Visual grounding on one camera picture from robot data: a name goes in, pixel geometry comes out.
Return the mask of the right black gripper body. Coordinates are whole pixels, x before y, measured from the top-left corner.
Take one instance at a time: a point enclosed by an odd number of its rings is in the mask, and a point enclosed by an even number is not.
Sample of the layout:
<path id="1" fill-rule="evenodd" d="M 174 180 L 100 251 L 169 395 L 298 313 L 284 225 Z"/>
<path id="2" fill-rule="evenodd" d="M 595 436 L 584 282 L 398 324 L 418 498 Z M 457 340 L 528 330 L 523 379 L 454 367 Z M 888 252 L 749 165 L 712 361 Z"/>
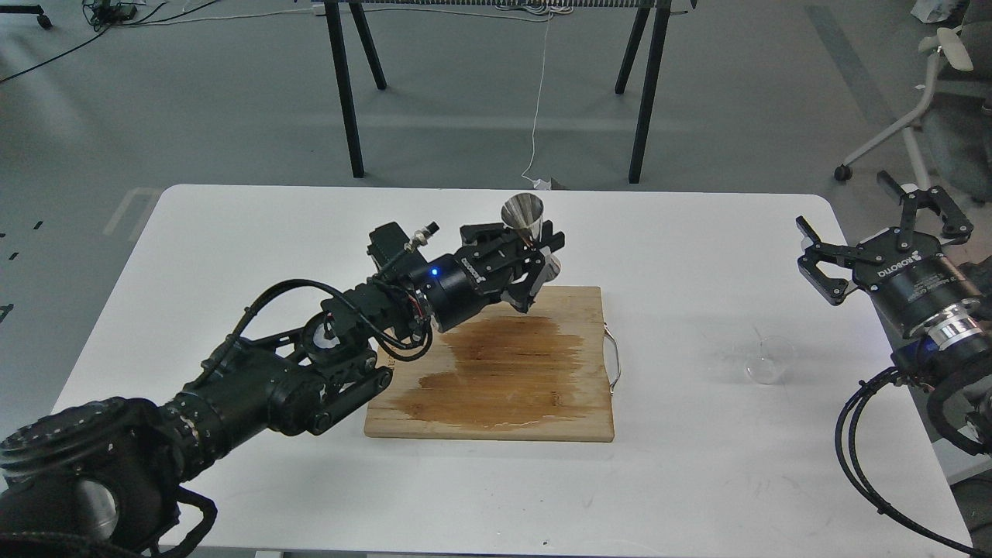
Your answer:
<path id="1" fill-rule="evenodd" d="M 879 232 L 855 248 L 866 259 L 854 265 L 854 283 L 904 339 L 924 335 L 946 308 L 980 307 L 977 286 L 946 257 L 934 236 L 914 232 L 904 240 L 895 232 Z"/>

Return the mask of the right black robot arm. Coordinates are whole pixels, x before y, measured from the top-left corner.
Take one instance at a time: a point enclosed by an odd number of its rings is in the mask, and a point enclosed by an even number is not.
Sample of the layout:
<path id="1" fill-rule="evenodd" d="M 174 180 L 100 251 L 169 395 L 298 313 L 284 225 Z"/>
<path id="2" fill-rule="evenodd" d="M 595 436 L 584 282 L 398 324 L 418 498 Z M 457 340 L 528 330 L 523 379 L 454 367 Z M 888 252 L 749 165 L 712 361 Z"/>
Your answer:
<path id="1" fill-rule="evenodd" d="M 902 208 L 901 220 L 855 245 L 825 243 L 797 218 L 804 253 L 797 259 L 804 278 L 832 306 L 864 291 L 907 345 L 892 353 L 892 365 L 861 381 L 844 403 L 834 427 L 834 452 L 846 479 L 879 515 L 971 557 L 974 549 L 925 529 L 883 498 L 866 477 L 856 452 L 856 429 L 870 401 L 885 386 L 910 386 L 927 393 L 932 427 L 971 456 L 990 453 L 990 261 L 954 264 L 947 247 L 967 243 L 973 226 L 939 186 L 901 184 L 885 170 L 877 183 L 889 188 Z"/>

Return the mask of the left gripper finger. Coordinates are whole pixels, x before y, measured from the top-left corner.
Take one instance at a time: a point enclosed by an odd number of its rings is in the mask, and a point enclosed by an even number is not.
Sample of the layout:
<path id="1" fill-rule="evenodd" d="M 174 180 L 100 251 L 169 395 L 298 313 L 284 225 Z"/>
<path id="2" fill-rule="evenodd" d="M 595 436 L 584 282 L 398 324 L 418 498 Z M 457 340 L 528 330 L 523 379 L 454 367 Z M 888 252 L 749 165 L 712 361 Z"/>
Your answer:
<path id="1" fill-rule="evenodd" d="M 555 252 L 566 243 L 563 232 L 556 232 L 553 222 L 543 223 L 541 239 L 533 248 L 524 250 L 520 270 L 513 277 L 514 282 L 504 290 L 504 301 L 520 313 L 528 313 L 536 299 L 536 294 L 545 283 L 560 275 L 561 264 Z"/>
<path id="2" fill-rule="evenodd" d="M 484 225 L 465 225 L 460 227 L 462 250 L 474 252 L 476 247 L 487 243 L 496 243 L 496 247 L 507 247 L 512 252 L 524 249 L 524 241 L 520 234 L 510 229 L 504 223 L 484 223 Z"/>

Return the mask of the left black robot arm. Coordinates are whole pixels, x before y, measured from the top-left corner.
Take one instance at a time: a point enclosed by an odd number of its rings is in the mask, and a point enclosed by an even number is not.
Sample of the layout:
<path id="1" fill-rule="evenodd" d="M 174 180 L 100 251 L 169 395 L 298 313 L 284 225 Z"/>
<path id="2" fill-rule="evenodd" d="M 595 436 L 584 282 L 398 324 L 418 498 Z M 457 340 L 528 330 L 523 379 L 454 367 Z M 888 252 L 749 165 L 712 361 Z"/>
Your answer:
<path id="1" fill-rule="evenodd" d="M 187 557 L 217 516 L 188 481 L 262 431 L 329 431 L 390 385 L 394 365 L 483 308 L 527 312 L 566 243 L 551 222 L 468 225 L 456 252 L 426 261 L 436 230 L 373 230 L 376 270 L 348 291 L 270 286 L 167 403 L 110 397 L 14 431 L 2 442 L 2 555 Z"/>

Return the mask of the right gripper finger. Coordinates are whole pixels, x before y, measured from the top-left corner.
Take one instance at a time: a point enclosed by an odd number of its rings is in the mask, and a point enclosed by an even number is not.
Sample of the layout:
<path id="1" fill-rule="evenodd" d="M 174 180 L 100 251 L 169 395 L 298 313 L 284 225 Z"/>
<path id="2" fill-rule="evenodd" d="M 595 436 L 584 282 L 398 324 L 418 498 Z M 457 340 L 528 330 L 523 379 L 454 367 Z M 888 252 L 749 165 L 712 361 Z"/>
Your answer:
<path id="1" fill-rule="evenodd" d="M 852 270 L 857 264 L 877 264 L 877 255 L 857 247 L 823 243 L 804 216 L 796 218 L 796 226 L 804 237 L 804 253 L 797 259 L 801 275 L 832 306 L 839 306 L 846 299 L 851 280 L 832 278 L 822 272 L 821 264 L 832 264 Z"/>
<path id="2" fill-rule="evenodd" d="M 935 213 L 942 220 L 940 237 L 945 238 L 946 244 L 964 244 L 970 240 L 974 229 L 972 222 L 944 188 L 899 184 L 887 172 L 877 173 L 877 183 L 889 188 L 902 208 L 900 225 L 895 233 L 897 251 L 906 252 L 913 246 L 915 223 L 921 209 Z"/>

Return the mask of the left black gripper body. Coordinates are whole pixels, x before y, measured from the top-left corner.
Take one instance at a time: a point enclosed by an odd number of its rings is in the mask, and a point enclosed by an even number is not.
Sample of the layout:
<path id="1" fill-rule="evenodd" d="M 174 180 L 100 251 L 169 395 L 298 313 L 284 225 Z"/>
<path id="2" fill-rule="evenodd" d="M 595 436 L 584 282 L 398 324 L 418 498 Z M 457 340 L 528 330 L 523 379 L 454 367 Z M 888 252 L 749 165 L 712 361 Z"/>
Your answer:
<path id="1" fill-rule="evenodd" d="M 426 265 L 422 295 L 439 332 L 449 332 L 483 308 L 504 301 L 504 290 L 520 270 L 525 248 L 512 252 L 487 243 L 474 252 L 457 250 Z"/>

